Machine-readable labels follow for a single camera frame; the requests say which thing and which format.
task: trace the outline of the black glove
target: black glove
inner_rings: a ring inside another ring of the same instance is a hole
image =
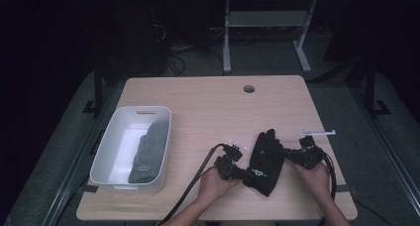
[[[168,128],[169,122],[156,121],[142,136],[133,159],[129,183],[149,183],[158,177],[165,152]]]
[[[283,145],[275,138],[275,131],[261,132],[251,155],[247,168],[255,176],[244,180],[244,185],[255,188],[261,194],[269,196],[277,184],[284,163]]]

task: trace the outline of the person's right hand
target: person's right hand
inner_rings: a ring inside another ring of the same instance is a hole
[[[327,166],[319,163],[313,169],[306,169],[299,164],[289,163],[299,172],[301,178],[315,197],[330,195],[330,173]]]
[[[210,168],[201,176],[197,200],[202,200],[210,205],[241,182],[240,179],[222,179],[216,168]]]

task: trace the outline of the wrist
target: wrist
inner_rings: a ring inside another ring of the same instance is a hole
[[[334,202],[333,197],[331,197],[330,192],[323,193],[313,193],[313,196],[318,204],[325,205],[331,202]]]
[[[210,207],[210,205],[214,202],[214,200],[206,197],[197,197],[193,204],[197,207],[203,208],[204,210]]]

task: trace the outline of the black cable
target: black cable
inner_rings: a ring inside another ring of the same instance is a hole
[[[159,225],[162,225],[163,223],[165,223],[167,220],[169,220],[172,215],[176,212],[176,210],[179,208],[179,206],[181,205],[181,203],[184,201],[185,197],[188,195],[189,191],[191,190],[192,186],[194,186],[194,184],[197,182],[197,180],[201,177],[204,168],[207,166],[207,163],[210,161],[210,158],[213,156],[214,152],[216,151],[217,148],[219,147],[226,147],[226,145],[224,144],[218,144],[215,147],[213,147],[209,154],[207,155],[206,159],[204,160],[204,162],[201,164],[200,169],[198,169],[197,173],[195,174],[194,178],[192,179],[191,183],[188,184],[188,186],[186,187],[185,191],[183,192],[182,196],[179,198],[178,202],[175,204],[175,206],[173,206],[172,210],[170,210],[170,212],[166,215],[166,217],[164,217],[164,219],[162,221],[160,221]]]
[[[331,160],[330,156],[325,153],[321,148],[317,147],[319,153],[322,156],[322,159],[324,160],[325,164],[327,165],[328,171],[330,172],[331,177],[331,197],[333,200],[336,198],[336,191],[337,191],[337,178],[336,178],[336,172],[334,169],[334,163]],[[325,217],[322,217],[322,219],[318,222],[318,226],[322,226],[325,224]]]
[[[253,45],[261,41],[261,39],[258,39],[257,36],[253,32],[250,32],[250,31],[244,32],[242,35],[231,35],[229,40],[230,40],[229,44],[231,46],[249,46],[249,45]]]
[[[370,211],[370,213],[374,214],[376,217],[378,217],[380,220],[382,220],[386,225],[389,226],[393,226],[393,224],[391,222],[389,222],[387,219],[385,219],[382,215],[380,215],[379,213],[377,213],[376,211],[374,211],[373,209],[371,209],[369,206],[365,205],[364,203],[361,203],[360,201],[353,199],[353,201],[360,205],[361,207],[367,209],[368,211]]]
[[[222,57],[221,56],[219,56],[219,54],[217,54],[216,52],[214,52],[214,51],[212,51],[212,50],[210,50],[210,53],[212,53],[214,56],[216,56],[216,58],[221,62],[221,63],[223,63],[223,59],[222,59]]]
[[[167,64],[169,65],[170,69],[173,70],[175,76],[180,76],[180,75],[185,75],[184,71],[185,71],[185,61],[178,57],[178,56],[168,56],[171,57],[171,60],[169,59],[167,61]],[[178,59],[179,61],[181,61],[182,67],[181,69],[178,69],[178,66],[176,65],[175,60]]]

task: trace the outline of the metal stand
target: metal stand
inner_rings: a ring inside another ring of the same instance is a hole
[[[84,106],[83,113],[93,113],[94,117],[102,110],[102,77],[100,73],[99,63],[96,65],[95,70],[93,71],[93,78],[95,83],[95,101],[88,101]]]
[[[374,109],[374,77],[376,72],[373,61],[373,57],[375,56],[374,54],[375,52],[373,51],[362,51],[348,61],[334,67],[324,74],[321,74],[313,79],[306,80],[306,83],[321,83],[339,72],[351,68],[352,71],[346,78],[346,82],[349,86],[359,86],[363,78],[366,78],[365,109],[370,117],[375,118],[376,115],[388,115],[390,114],[390,111],[381,100],[376,101],[379,109]]]
[[[229,49],[230,27],[302,27],[302,33],[298,40],[293,41],[293,46],[303,71],[311,71],[302,47],[311,23],[316,1],[311,0],[308,10],[303,11],[231,11],[229,0],[227,0],[225,9],[225,41],[223,44],[223,71],[229,73],[232,70]]]

